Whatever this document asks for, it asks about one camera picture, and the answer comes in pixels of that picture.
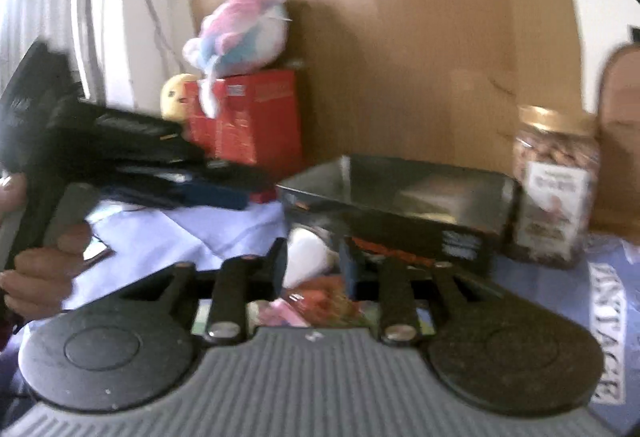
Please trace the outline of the person's left hand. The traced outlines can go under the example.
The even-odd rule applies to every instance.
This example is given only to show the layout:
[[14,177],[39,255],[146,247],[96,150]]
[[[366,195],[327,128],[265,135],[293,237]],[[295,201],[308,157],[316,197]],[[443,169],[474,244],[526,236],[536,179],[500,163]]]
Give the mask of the person's left hand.
[[18,254],[14,268],[1,272],[6,307],[26,321],[59,313],[73,293],[74,279],[85,269],[91,238],[91,227],[83,221],[68,227],[54,246]]

